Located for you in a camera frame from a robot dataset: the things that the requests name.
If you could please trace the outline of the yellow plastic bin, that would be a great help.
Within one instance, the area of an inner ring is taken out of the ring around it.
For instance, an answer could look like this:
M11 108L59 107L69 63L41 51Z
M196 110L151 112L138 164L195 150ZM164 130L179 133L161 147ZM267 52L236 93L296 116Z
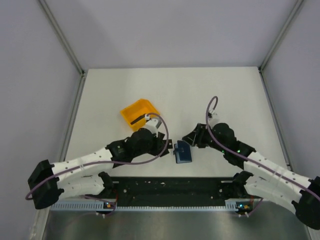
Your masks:
M145 125L146 120L142 119L134 125L131 125L130 123L139 116L149 113L156 113L160 115L159 111L152 105L152 103L149 100L143 98L137 100L133 104L125 107L120 111L120 114L123 117L124 121L129 125L133 132L142 128Z

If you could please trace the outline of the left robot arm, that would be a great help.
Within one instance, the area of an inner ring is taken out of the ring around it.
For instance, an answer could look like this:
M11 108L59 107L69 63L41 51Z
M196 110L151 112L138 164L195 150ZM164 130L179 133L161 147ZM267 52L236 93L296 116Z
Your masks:
M33 201L37 210L73 197L107 199L114 191L109 170L134 166L133 159L142 155L151 155L152 159L143 162L151 163L167 155L172 147L168 134L143 127L125 139L73 160L55 163L43 160L27 180L30 190L25 199Z

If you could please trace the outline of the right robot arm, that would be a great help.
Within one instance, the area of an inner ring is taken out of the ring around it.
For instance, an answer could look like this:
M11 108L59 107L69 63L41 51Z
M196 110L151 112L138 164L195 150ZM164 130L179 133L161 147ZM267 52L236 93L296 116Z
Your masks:
M239 198L247 195L269 200L289 210L311 229L320 228L320 178L311 179L275 164L241 142L226 123L212 128L197 124L182 137L192 147L210 147L242 171L234 176L233 192Z

